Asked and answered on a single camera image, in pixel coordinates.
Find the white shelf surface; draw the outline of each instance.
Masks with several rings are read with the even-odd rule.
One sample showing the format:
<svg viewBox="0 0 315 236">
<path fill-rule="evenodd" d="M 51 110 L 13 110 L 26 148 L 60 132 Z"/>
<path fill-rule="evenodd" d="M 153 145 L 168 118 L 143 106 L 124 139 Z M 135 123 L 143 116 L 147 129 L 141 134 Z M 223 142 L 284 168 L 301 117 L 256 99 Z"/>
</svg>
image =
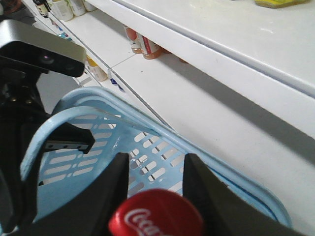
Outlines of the white shelf surface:
<svg viewBox="0 0 315 236">
<path fill-rule="evenodd" d="M 314 235 L 314 139 L 174 55 L 135 55 L 112 70 L 176 131 L 269 188 L 294 227 Z"/>
<path fill-rule="evenodd" d="M 87 12 L 69 21 L 49 16 L 102 67 L 108 68 L 133 56 L 123 24 L 100 10 Z"/>
<path fill-rule="evenodd" d="M 89 2 L 315 138 L 315 1 Z"/>
</svg>

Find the basket handle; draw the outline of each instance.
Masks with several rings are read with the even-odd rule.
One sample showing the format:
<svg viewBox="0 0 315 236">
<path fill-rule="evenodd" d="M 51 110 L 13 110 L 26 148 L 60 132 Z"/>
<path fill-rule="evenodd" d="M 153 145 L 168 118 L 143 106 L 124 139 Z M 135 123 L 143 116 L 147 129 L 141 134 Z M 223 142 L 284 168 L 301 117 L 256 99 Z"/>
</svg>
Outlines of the basket handle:
<svg viewBox="0 0 315 236">
<path fill-rule="evenodd" d="M 32 166 L 36 160 L 37 154 L 40 152 L 41 147 L 44 145 L 45 140 L 49 137 L 49 135 L 63 123 L 66 123 L 76 117 L 86 116 L 86 115 L 96 115 L 100 117 L 106 117 L 109 119 L 104 120 L 104 122 L 107 122 L 107 121 L 109 122 L 110 120 L 114 120 L 115 123 L 117 124 L 123 123 L 134 129 L 159 136 L 157 132 L 151 129 L 148 129 L 134 122 L 124 120 L 122 118 L 119 118 L 115 115 L 112 115 L 98 108 L 82 106 L 82 107 L 72 107 L 72 108 L 63 110 L 55 114 L 54 116 L 50 117 L 48 120 L 46 120 L 34 134 L 30 142 L 29 148 L 27 149 L 25 156 L 22 160 L 22 163 L 20 165 L 21 180 L 23 182 L 28 178 L 30 171 L 32 169 Z"/>
</svg>

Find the coca-cola bottle cap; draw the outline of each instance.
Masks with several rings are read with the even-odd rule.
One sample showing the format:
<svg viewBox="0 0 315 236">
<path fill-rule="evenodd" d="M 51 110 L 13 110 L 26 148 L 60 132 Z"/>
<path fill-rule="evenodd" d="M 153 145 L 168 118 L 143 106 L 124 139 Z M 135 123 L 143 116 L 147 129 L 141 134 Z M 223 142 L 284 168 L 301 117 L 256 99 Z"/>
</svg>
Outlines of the coca-cola bottle cap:
<svg viewBox="0 0 315 236">
<path fill-rule="evenodd" d="M 109 221 L 109 230 L 114 236 L 202 236 L 203 220 L 179 194 L 151 189 L 124 201 Z"/>
</svg>

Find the plastic basket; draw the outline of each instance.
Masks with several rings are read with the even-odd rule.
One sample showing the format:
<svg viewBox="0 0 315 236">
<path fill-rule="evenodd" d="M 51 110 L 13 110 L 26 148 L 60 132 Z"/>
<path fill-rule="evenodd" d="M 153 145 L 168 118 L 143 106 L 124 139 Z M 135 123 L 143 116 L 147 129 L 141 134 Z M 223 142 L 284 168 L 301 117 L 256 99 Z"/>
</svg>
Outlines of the plastic basket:
<svg viewBox="0 0 315 236">
<path fill-rule="evenodd" d="M 128 195 L 165 188 L 182 192 L 184 155 L 196 153 L 228 187 L 267 216 L 290 226 L 282 203 L 268 190 L 198 148 L 172 129 L 100 87 L 65 95 L 34 135 L 21 165 L 22 177 L 45 138 L 64 122 L 90 129 L 95 144 L 88 154 L 62 149 L 42 159 L 35 220 L 55 211 L 85 189 L 118 152 L 130 154 Z"/>
</svg>

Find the bottle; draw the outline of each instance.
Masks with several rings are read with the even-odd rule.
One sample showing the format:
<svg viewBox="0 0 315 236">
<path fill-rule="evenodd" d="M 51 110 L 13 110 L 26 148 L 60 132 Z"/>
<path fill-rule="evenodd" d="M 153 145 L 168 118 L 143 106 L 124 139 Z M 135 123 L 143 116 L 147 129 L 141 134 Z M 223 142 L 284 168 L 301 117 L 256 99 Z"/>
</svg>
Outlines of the bottle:
<svg viewBox="0 0 315 236">
<path fill-rule="evenodd" d="M 38 12 L 44 17 L 48 18 L 48 9 L 46 7 L 46 0 L 33 0 L 38 9 Z"/>
<path fill-rule="evenodd" d="M 142 36 L 138 32 L 137 37 L 141 45 L 142 55 L 145 59 L 151 60 L 158 58 L 161 55 L 162 49 L 158 44 L 152 42 L 151 40 L 149 40 L 145 36 Z"/>
<path fill-rule="evenodd" d="M 63 21 L 69 21 L 73 18 L 73 13 L 69 6 L 69 2 L 65 0 L 53 0 L 54 12 L 56 17 Z"/>
<path fill-rule="evenodd" d="M 140 45 L 140 42 L 137 38 L 136 31 L 134 31 L 133 29 L 131 29 L 125 25 L 124 25 L 124 29 L 125 29 L 125 32 L 126 32 L 128 40 L 129 40 L 132 51 L 136 54 L 142 53 L 141 45 Z"/>
<path fill-rule="evenodd" d="M 89 71 L 95 76 L 95 78 L 98 81 L 104 81 L 107 79 L 107 74 L 96 64 L 95 61 L 92 60 L 92 58 L 90 58 L 87 55 L 87 60 L 88 60 L 88 69 Z"/>
<path fill-rule="evenodd" d="M 85 1 L 85 0 L 82 0 L 84 6 L 85 6 L 85 9 L 87 11 L 95 11 L 97 8 L 95 6 L 93 6 L 92 4 L 90 4 L 89 2 Z"/>
<path fill-rule="evenodd" d="M 54 7 L 54 3 L 53 3 L 53 0 L 46 0 L 49 8 L 50 8 L 50 12 L 54 14 L 54 16 L 57 18 L 57 19 L 60 19 L 60 16 L 58 15 L 58 13 L 56 12 L 55 10 L 55 7 Z"/>
<path fill-rule="evenodd" d="M 81 0 L 69 0 L 70 7 L 75 16 L 81 16 L 86 13 L 85 7 Z"/>
</svg>

